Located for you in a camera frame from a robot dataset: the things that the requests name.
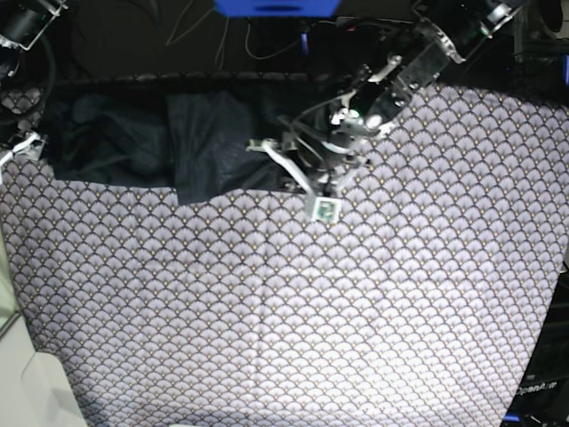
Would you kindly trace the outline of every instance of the dark fabric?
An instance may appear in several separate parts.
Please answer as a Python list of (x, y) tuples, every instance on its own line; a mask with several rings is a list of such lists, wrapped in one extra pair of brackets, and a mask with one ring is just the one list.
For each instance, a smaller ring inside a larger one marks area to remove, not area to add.
[(279, 116), (295, 117), (326, 95), (293, 82), (224, 85), (184, 93), (124, 87), (55, 93), (42, 125), (55, 177), (175, 187), (181, 204), (233, 189), (278, 189), (281, 167), (245, 151), (246, 142), (279, 138)]

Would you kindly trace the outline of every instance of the black cloth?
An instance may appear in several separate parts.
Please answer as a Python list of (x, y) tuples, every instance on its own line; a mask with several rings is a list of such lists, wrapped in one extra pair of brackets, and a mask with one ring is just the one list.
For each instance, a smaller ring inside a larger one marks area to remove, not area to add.
[(326, 96), (293, 82), (68, 87), (51, 97), (41, 131), (57, 179), (174, 187), (189, 204), (233, 189), (279, 189), (282, 168), (245, 151), (246, 142), (280, 138), (280, 115), (296, 117)]

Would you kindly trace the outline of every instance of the patterned fabric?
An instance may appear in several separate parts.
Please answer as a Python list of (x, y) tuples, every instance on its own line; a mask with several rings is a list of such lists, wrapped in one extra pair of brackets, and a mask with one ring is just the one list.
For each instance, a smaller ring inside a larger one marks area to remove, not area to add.
[(345, 192), (55, 181), (8, 166), (0, 212), (39, 350), (92, 426), (500, 424), (567, 246), (569, 118), (430, 87)]

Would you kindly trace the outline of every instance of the black cable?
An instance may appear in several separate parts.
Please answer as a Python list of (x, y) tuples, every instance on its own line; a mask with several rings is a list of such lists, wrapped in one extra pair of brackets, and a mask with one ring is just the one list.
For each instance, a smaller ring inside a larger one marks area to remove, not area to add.
[(45, 57), (47, 58), (47, 79), (45, 81), (44, 89), (42, 90), (42, 95), (40, 96), (39, 101), (25, 113), (16, 114), (12, 113), (11, 111), (0, 113), (0, 126), (13, 125), (20, 120), (25, 120), (31, 117), (33, 114), (45, 106), (47, 99), (52, 94), (53, 87), (55, 86), (55, 77), (57, 75), (55, 55), (53, 54), (52, 44), (49, 42), (45, 35), (41, 36), (39, 41), (44, 47)]

